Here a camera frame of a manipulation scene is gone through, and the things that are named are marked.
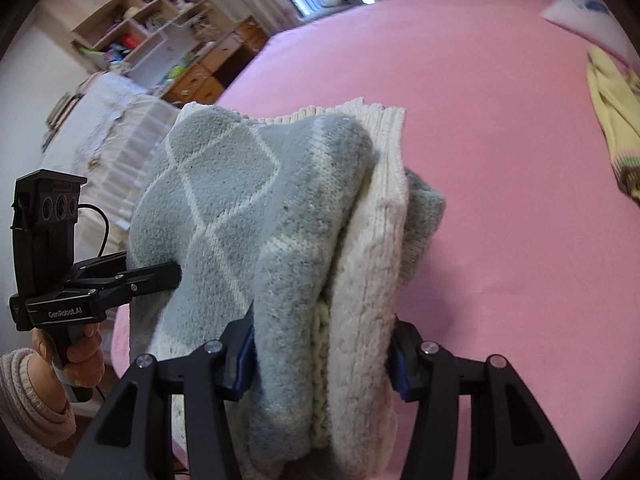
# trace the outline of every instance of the camera lens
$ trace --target camera lens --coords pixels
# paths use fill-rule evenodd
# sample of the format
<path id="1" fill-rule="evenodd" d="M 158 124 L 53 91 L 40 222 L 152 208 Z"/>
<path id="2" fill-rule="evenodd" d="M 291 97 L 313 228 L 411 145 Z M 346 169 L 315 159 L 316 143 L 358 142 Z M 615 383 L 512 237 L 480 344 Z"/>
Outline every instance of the camera lens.
<path id="1" fill-rule="evenodd" d="M 46 197 L 46 199 L 44 199 L 44 202 L 42 203 L 42 217 L 45 220 L 49 220 L 49 218 L 51 218 L 51 213 L 53 212 L 53 202 L 51 201 L 50 197 Z"/>
<path id="2" fill-rule="evenodd" d="M 58 220 L 62 220 L 65 217 L 66 213 L 66 197 L 64 195 L 60 195 L 58 197 L 58 201 L 56 202 L 56 215 L 58 216 Z"/>

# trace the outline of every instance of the beige sleeve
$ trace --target beige sleeve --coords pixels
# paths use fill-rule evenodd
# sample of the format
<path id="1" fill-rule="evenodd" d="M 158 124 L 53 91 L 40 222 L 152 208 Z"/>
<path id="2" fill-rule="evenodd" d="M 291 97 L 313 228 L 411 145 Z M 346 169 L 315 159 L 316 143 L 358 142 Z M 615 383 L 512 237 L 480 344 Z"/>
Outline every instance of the beige sleeve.
<path id="1" fill-rule="evenodd" d="M 68 402 L 63 413 L 56 413 L 36 394 L 27 373 L 31 354 L 33 350 L 23 348 L 2 356 L 0 408 L 39 443 L 54 446 L 75 433 L 76 418 Z"/>

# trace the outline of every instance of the pillow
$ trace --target pillow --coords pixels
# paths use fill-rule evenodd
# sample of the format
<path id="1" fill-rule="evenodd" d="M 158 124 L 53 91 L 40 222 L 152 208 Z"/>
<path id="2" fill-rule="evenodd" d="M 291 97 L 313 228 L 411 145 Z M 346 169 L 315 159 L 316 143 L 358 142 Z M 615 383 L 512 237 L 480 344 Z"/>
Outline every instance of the pillow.
<path id="1" fill-rule="evenodd" d="M 624 29 L 600 0 L 557 0 L 542 17 L 585 40 L 592 41 L 635 72 L 640 57 Z"/>

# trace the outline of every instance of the wall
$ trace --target wall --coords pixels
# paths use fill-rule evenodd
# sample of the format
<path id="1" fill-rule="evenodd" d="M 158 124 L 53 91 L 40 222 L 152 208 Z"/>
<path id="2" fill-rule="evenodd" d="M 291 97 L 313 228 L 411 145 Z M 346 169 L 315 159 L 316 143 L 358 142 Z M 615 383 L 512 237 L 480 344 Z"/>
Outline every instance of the wall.
<path id="1" fill-rule="evenodd" d="M 28 27 L 0 61 L 0 354 L 29 344 L 8 311 L 15 293 L 11 204 L 16 178 L 37 170 L 45 119 L 87 74 L 37 26 Z"/>

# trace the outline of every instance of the sweater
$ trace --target sweater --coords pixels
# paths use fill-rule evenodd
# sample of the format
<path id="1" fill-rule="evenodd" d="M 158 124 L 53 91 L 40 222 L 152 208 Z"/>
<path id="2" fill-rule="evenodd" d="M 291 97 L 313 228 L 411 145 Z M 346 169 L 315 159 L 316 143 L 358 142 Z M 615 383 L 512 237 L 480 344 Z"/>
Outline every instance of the sweater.
<path id="1" fill-rule="evenodd" d="M 69 403 L 64 413 L 50 410 L 36 394 L 27 373 L 33 350 L 23 348 L 0 361 L 0 416 L 27 462 L 42 480 L 62 478 L 68 459 L 44 446 L 55 446 L 76 431 Z"/>

